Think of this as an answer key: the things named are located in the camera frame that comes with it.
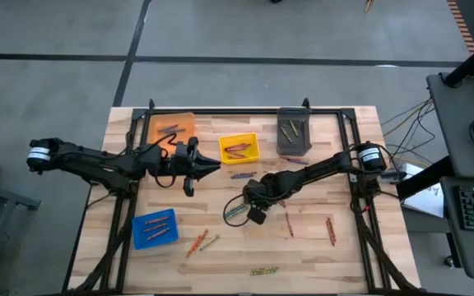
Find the cable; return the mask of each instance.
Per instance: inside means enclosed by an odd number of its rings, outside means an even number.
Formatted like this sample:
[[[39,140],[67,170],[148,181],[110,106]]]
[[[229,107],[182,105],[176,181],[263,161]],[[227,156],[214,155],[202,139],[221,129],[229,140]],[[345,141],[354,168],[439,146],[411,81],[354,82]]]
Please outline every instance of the cable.
[[[91,202],[89,205],[86,206],[86,210],[88,210],[88,209],[89,209],[92,205],[94,205],[95,203],[100,202],[100,201],[103,201],[105,198],[110,197],[111,195],[113,195],[113,193],[112,193],[112,192],[109,192],[106,196],[100,197],[99,199],[97,199],[97,200]]]
[[[425,113],[420,116],[420,120],[422,120],[425,115],[427,115],[427,114],[429,114],[429,113],[431,113],[431,112],[433,112],[433,111],[435,111],[435,107],[433,107],[432,109],[429,109],[429,110],[425,111]],[[418,127],[419,127],[419,126],[420,126],[420,124],[416,124],[415,129],[412,131],[412,134],[411,134],[411,136],[409,137],[409,141],[407,141],[407,143],[404,145],[405,148],[407,148],[407,147],[409,146],[409,143],[411,143],[412,138],[415,136],[416,130],[418,130]]]
[[[421,113],[421,110],[422,110],[425,106],[427,106],[427,104],[428,104],[428,103],[425,103],[423,106],[421,106],[421,108],[420,108],[418,114]],[[412,127],[414,126],[414,123],[415,123],[415,122],[412,122],[411,126],[409,127],[409,130],[407,131],[407,133],[406,133],[405,136],[403,137],[402,142],[400,142],[400,145],[398,145],[397,151],[400,150],[400,148],[401,148],[402,145],[403,145],[403,142],[407,139],[407,136],[409,136],[409,133],[411,132]]]
[[[385,144],[386,146],[393,146],[393,147],[398,147],[398,145],[394,145],[394,144]],[[410,152],[412,153],[413,155],[416,155],[418,157],[421,157],[422,159],[424,160],[427,160],[430,164],[433,164],[433,162],[428,159],[427,157],[413,151],[413,150],[409,150],[409,149],[405,149],[404,147],[401,147],[402,151],[398,152],[397,150],[394,152],[395,155],[399,155],[399,154],[402,154],[402,153],[407,153],[407,152]]]
[[[432,109],[428,109],[427,111],[425,111],[425,113],[423,113],[422,115],[421,115],[421,111],[417,114],[418,116],[416,117],[416,120],[415,120],[412,124],[414,125],[415,122],[418,122],[418,124],[415,126],[415,129],[414,129],[414,131],[412,132],[411,137],[409,137],[409,141],[407,141],[407,143],[405,144],[405,146],[404,146],[405,148],[407,148],[407,146],[409,145],[409,143],[412,141],[412,138],[415,136],[416,130],[418,129],[418,127],[421,127],[424,131],[426,131],[427,133],[429,133],[429,134],[431,135],[431,138],[430,138],[429,140],[427,140],[427,141],[425,141],[425,142],[419,144],[418,146],[414,147],[413,149],[416,149],[416,148],[418,148],[418,147],[420,147],[420,146],[423,146],[423,145],[425,145],[425,144],[427,144],[427,143],[433,141],[433,140],[436,138],[436,136],[435,136],[432,132],[429,132],[429,131],[421,124],[421,121],[422,121],[422,119],[424,118],[424,116],[427,115],[428,113],[434,111],[434,110],[435,110],[435,108],[432,108]],[[401,163],[401,160],[402,160],[402,157],[400,156],[400,158],[398,159],[398,163],[399,163],[399,164]]]
[[[231,226],[231,227],[241,227],[241,226],[243,226],[244,224],[247,224],[248,221],[250,220],[250,218],[247,217],[247,218],[246,218],[246,221],[243,222],[243,223],[241,223],[241,224],[231,224],[231,223],[228,222],[228,220],[226,219],[226,215],[225,215],[225,214],[226,214],[226,210],[228,209],[228,206],[230,205],[230,203],[231,203],[232,201],[236,200],[237,198],[242,197],[242,196],[243,196],[243,194],[241,193],[241,194],[239,194],[237,197],[234,197],[234,198],[230,199],[230,200],[226,203],[226,205],[224,206],[224,209],[222,210],[222,219],[224,220],[224,222],[225,222],[228,226]]]
[[[171,143],[172,140],[174,140],[176,137],[177,137],[177,133],[176,132],[173,132],[173,133],[170,133],[170,134],[167,134],[165,136],[163,136],[162,138],[158,139],[155,143],[151,144],[149,147],[147,147],[144,151],[138,151],[136,152],[137,154],[137,157],[140,157],[140,155],[143,155],[145,153],[147,153],[149,150],[153,149],[155,146],[159,145],[163,140],[167,139],[171,137],[171,139],[168,141],[168,144],[170,145],[173,145],[173,146],[176,146],[177,144],[175,143]]]
[[[394,120],[395,118],[398,118],[398,117],[402,116],[403,114],[405,114],[405,113],[407,113],[407,112],[409,112],[409,111],[411,111],[411,110],[413,110],[413,109],[415,109],[415,108],[418,108],[419,106],[425,104],[425,102],[427,102],[427,101],[428,101],[428,100],[425,100],[425,101],[423,101],[423,102],[421,102],[421,103],[419,103],[419,104],[417,104],[417,105],[415,105],[415,106],[413,106],[413,107],[410,107],[410,108],[407,109],[406,111],[403,111],[403,112],[401,112],[401,113],[398,114],[398,115],[395,115],[394,117],[392,117],[391,119],[388,119],[387,121],[385,121],[384,123],[382,123],[382,124],[380,124],[380,125],[383,126],[383,125],[385,125],[385,124],[387,124],[387,123],[390,123],[390,122],[391,122],[392,120]]]
[[[156,184],[157,184],[158,186],[160,186],[160,187],[162,187],[162,188],[169,188],[169,187],[173,186],[174,181],[175,181],[176,178],[177,178],[177,174],[176,174],[176,172],[174,171],[174,169],[173,169],[173,174],[171,174],[171,183],[170,183],[169,185],[165,185],[165,186],[162,185],[162,184],[160,183],[160,181],[158,180],[158,173],[157,173],[157,172],[158,172],[158,169],[155,171],[155,182],[156,182]]]
[[[404,161],[410,162],[410,163],[412,163],[412,164],[418,164],[418,165],[421,165],[421,166],[423,166],[423,167],[425,167],[425,168],[429,167],[428,164],[424,164],[423,162],[416,161],[416,160],[409,160],[409,159],[404,159],[404,158],[400,158],[400,160],[404,160]]]
[[[393,129],[391,129],[390,131],[384,133],[383,136],[387,136],[387,135],[390,134],[391,132],[396,131],[400,126],[402,126],[404,123],[406,123],[407,120],[409,120],[409,118],[411,118],[414,114],[416,114],[416,113],[421,113],[421,110],[422,110],[425,106],[427,106],[427,105],[429,105],[429,104],[433,104],[433,102],[432,102],[430,99],[426,100],[426,102],[425,102],[423,105],[421,105],[420,107],[416,108],[416,110],[414,110],[411,114],[409,114],[409,116],[407,116],[405,119],[403,119],[395,128],[393,128]]]
[[[388,195],[388,196],[390,196],[390,197],[396,197],[396,198],[398,198],[398,199],[400,198],[399,196],[397,196],[396,194],[391,193],[391,192],[385,192],[385,191],[383,191],[383,190],[378,190],[378,192],[379,192],[379,193],[382,193],[382,194],[385,194],[385,195]]]

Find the desk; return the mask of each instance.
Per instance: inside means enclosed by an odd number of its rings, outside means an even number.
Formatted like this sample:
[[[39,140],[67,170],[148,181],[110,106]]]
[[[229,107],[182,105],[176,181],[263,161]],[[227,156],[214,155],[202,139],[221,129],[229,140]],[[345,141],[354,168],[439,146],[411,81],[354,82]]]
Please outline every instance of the desk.
[[[469,124],[474,120],[474,77],[465,78],[458,88],[446,86],[440,75],[428,76],[427,84],[449,155],[397,185],[401,198],[438,183],[442,177],[474,178],[474,145],[469,138]],[[451,195],[445,196],[446,208],[455,207],[454,201],[447,200]],[[461,229],[457,220],[450,220],[449,225],[452,225],[448,242],[453,259],[461,261],[466,273],[474,278],[474,233]]]
[[[384,144],[375,107],[355,107],[362,141]],[[125,146],[125,133],[132,117],[131,108],[113,108],[109,116],[102,149],[119,152]],[[157,187],[152,178],[141,181],[136,215],[174,208],[179,224],[175,243],[129,251],[124,293],[137,294],[230,294],[230,293],[363,293],[366,292],[360,245],[354,215],[349,209],[351,194],[345,174],[312,183],[268,211],[264,225],[248,223],[241,228],[224,224],[224,204],[242,190],[246,179],[232,180],[235,172],[266,172],[300,169],[301,165],[281,160],[276,153],[275,115],[196,115],[199,150],[219,159],[220,136],[257,132],[261,159],[248,164],[221,166],[221,169],[195,183],[195,197],[186,197],[182,180],[169,189]],[[316,163],[342,150],[337,118],[310,116],[313,148],[305,156]],[[393,187],[383,185],[393,192]],[[90,201],[106,194],[102,187],[91,192]],[[105,252],[114,199],[93,205],[83,222],[68,288],[78,286]],[[375,199],[383,246],[397,268],[414,285],[418,274],[407,237],[398,200],[379,196]],[[285,212],[288,211],[294,237],[290,237]],[[337,244],[332,246],[325,225],[334,223]],[[206,251],[185,258],[195,238],[208,228],[208,238],[221,239]],[[376,260],[372,257],[374,277],[379,282]],[[118,260],[114,261],[110,284],[116,281]],[[260,266],[278,266],[274,275],[251,277],[249,271]]]

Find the concrete floor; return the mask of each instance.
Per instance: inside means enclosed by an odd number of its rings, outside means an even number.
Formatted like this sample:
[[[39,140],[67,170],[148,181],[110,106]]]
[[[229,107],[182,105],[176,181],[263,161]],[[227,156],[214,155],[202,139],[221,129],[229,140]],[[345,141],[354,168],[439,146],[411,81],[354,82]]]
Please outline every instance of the concrete floor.
[[[125,55],[142,2],[0,0],[0,53]],[[137,54],[427,62],[468,56],[444,0],[378,0],[370,14],[364,7],[363,0],[153,0]],[[0,250],[0,289],[10,295],[62,288],[89,190],[69,173],[28,173],[28,143],[57,136],[100,148],[122,70],[122,62],[0,60],[0,185],[43,201],[35,213],[16,212]],[[313,105],[376,105],[384,121],[429,98],[427,75],[451,70],[137,62],[122,106],[145,106],[150,98],[159,106],[294,105],[308,97]],[[418,152],[436,161],[447,153],[436,114],[423,123],[437,138]],[[404,132],[387,143],[398,144]],[[411,146],[426,137],[418,131]],[[410,237],[424,288],[474,294],[474,280],[441,266],[448,255],[442,234]]]

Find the black cable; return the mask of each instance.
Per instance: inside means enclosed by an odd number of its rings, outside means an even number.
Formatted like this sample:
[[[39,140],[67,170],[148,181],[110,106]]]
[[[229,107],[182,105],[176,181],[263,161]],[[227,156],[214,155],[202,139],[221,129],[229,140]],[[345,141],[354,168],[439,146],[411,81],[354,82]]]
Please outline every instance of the black cable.
[[[400,198],[399,196],[397,196],[396,194],[391,193],[391,192],[385,192],[385,191],[383,191],[383,190],[378,190],[378,192],[379,192],[379,193],[382,193],[382,194],[385,194],[385,195],[388,195],[388,196],[390,196],[390,197],[396,197],[396,198],[398,198],[398,199]]]
[[[415,123],[416,121],[419,121],[418,118],[420,117],[420,113],[421,113],[421,111],[423,110],[423,108],[425,108],[425,106],[427,106],[427,104],[428,104],[427,102],[428,102],[428,101],[426,101],[425,104],[424,104],[423,106],[421,106],[420,111],[418,111],[418,114],[417,114],[417,116],[416,116],[415,121],[412,122],[411,126],[409,127],[409,130],[407,130],[406,135],[403,137],[402,142],[400,142],[400,145],[398,145],[397,151],[400,150],[400,148],[401,148],[402,145],[403,145],[403,142],[405,142],[405,140],[407,139],[407,136],[409,136],[409,133],[411,132],[411,130],[412,130],[413,126],[414,126],[414,123]]]
[[[385,144],[385,145],[386,145],[386,146],[398,147],[398,145],[394,145],[394,144]],[[414,155],[416,155],[416,156],[418,156],[418,157],[421,157],[421,158],[424,159],[424,160],[427,160],[430,164],[433,164],[433,162],[432,162],[430,159],[426,158],[425,156],[423,156],[423,155],[421,155],[421,154],[419,154],[419,153],[417,153],[417,152],[415,152],[415,151],[413,151],[413,150],[405,149],[404,147],[401,147],[401,149],[402,149],[402,151],[397,152],[397,150],[396,150],[396,151],[394,152],[394,154],[395,154],[395,155],[399,155],[399,154],[402,154],[402,153],[410,152],[410,153],[412,153],[412,154],[414,154]]]
[[[430,100],[430,99],[425,100],[425,101],[423,101],[423,102],[421,102],[421,103],[419,103],[419,104],[417,104],[417,105],[415,105],[415,106],[413,106],[413,107],[410,107],[410,108],[407,109],[406,111],[403,111],[402,113],[400,113],[400,114],[398,114],[398,115],[392,117],[391,119],[385,121],[384,123],[381,124],[381,126],[383,126],[384,124],[390,123],[390,122],[391,122],[392,120],[394,120],[395,118],[398,118],[398,117],[402,116],[403,114],[405,114],[405,113],[407,113],[407,112],[413,110],[414,108],[420,107],[421,105],[427,103],[429,100]]]
[[[97,199],[97,200],[91,202],[89,205],[86,206],[86,210],[88,210],[88,209],[89,209],[92,205],[94,205],[95,203],[100,202],[100,201],[103,201],[105,198],[110,197],[111,195],[113,195],[113,193],[112,193],[112,192],[109,192],[106,196],[100,197],[99,199]]]
[[[163,136],[162,138],[158,139],[155,143],[151,144],[145,150],[136,152],[137,157],[139,157],[140,155],[143,155],[144,153],[147,153],[149,150],[153,149],[155,146],[159,145],[163,140],[165,140],[169,137],[171,137],[171,139],[168,141],[168,144],[176,146],[177,144],[172,143],[172,140],[174,140],[177,137],[177,133],[173,132],[173,133],[167,134],[167,135]]]
[[[174,169],[173,169],[173,174],[171,175],[171,183],[170,183],[169,185],[162,185],[162,184],[160,183],[160,181],[158,180],[158,173],[157,173],[157,172],[158,172],[158,169],[154,172],[154,174],[155,174],[155,182],[156,182],[156,184],[157,184],[158,186],[160,186],[160,187],[162,187],[162,188],[169,188],[169,187],[173,186],[174,181],[175,181],[176,178],[177,178],[177,174],[176,174],[176,172],[174,171]]]
[[[431,135],[431,138],[430,138],[429,140],[424,141],[423,143],[421,143],[421,144],[419,144],[419,145],[413,147],[411,150],[417,149],[418,147],[421,147],[421,146],[423,146],[423,145],[426,145],[427,143],[433,141],[433,140],[436,138],[436,136],[435,136],[432,132],[428,131],[428,130],[424,127],[424,125],[421,124],[421,121],[422,121],[422,119],[424,118],[424,116],[427,115],[427,114],[429,114],[429,113],[431,113],[431,112],[433,112],[434,110],[435,110],[435,107],[433,107],[432,109],[428,109],[428,110],[425,111],[425,113],[423,113],[422,115],[421,115],[421,110],[420,110],[420,112],[418,112],[418,114],[417,114],[417,116],[416,116],[416,120],[412,123],[412,124],[414,125],[416,122],[418,122],[418,124],[416,124],[415,129],[414,129],[414,131],[413,131],[412,134],[411,134],[411,137],[409,137],[409,141],[407,141],[407,143],[404,145],[404,147],[403,147],[404,149],[407,148],[407,146],[408,146],[409,143],[411,142],[412,138],[415,136],[416,130],[418,129],[418,127],[421,127],[424,131],[426,131],[427,133],[429,133],[429,134]]]
[[[232,199],[230,199],[226,205],[224,206],[224,209],[222,210],[222,219],[224,220],[224,222],[228,225],[228,226],[231,226],[231,227],[241,227],[243,226],[244,224],[247,224],[248,221],[250,220],[249,217],[246,218],[246,221],[241,223],[241,224],[231,224],[230,222],[228,222],[228,220],[226,219],[226,209],[228,209],[228,206],[230,205],[230,203],[234,200],[236,200],[237,198],[239,197],[242,197],[243,194],[239,194],[237,197],[234,197]]]
[[[421,120],[424,118],[424,116],[427,115],[427,114],[429,114],[429,113],[431,113],[431,112],[433,112],[433,111],[435,111],[435,107],[433,107],[432,109],[429,109],[429,110],[425,111],[425,113],[420,116],[420,121],[418,122],[418,124],[416,124],[415,129],[412,131],[412,134],[411,134],[411,136],[409,137],[409,141],[407,141],[407,143],[404,145],[404,148],[407,148],[407,147],[409,146],[409,143],[411,143],[412,139],[414,138],[414,136],[415,136],[415,134],[416,134],[416,131],[418,130],[418,127],[420,126],[420,122],[421,122]]]

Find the wooden table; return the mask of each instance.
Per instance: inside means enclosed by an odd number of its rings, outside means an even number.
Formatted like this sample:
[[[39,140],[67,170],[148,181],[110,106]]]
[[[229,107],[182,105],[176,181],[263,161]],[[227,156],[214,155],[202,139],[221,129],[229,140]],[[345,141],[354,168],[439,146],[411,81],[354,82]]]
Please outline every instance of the wooden table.
[[[362,141],[384,145],[375,107],[353,107]],[[102,149],[119,152],[125,146],[131,108],[111,110]],[[230,179],[233,173],[265,173],[301,169],[300,164],[282,160],[276,153],[275,115],[196,116],[199,150],[207,157],[220,159],[220,136],[256,132],[261,159],[255,163],[221,166],[221,169],[195,182],[195,197],[186,197],[183,181],[169,189],[154,179],[141,181],[136,215],[173,208],[179,225],[179,240],[158,247],[129,252],[124,293],[144,294],[229,294],[229,293],[365,293],[365,275],[360,260],[360,245],[354,215],[349,209],[351,194],[345,174],[320,180],[286,200],[286,208],[273,206],[263,225],[252,222],[241,228],[227,226],[222,219],[224,204],[240,194],[247,179]],[[316,163],[342,150],[337,118],[311,115],[313,148],[304,156]],[[394,187],[383,185],[394,192]],[[90,201],[107,192],[96,187]],[[412,256],[402,210],[397,199],[381,195],[375,199],[383,246],[397,268],[414,285],[420,281]],[[69,288],[78,286],[105,252],[114,198],[93,205],[86,213],[72,269]],[[285,213],[289,213],[294,237],[290,236]],[[332,219],[337,244],[332,246],[325,221]],[[203,252],[186,258],[197,236],[209,229],[207,238],[221,239]],[[381,287],[378,265],[371,257],[377,287]],[[118,260],[113,263],[110,284],[116,279]],[[278,266],[273,275],[250,276],[262,266]]]

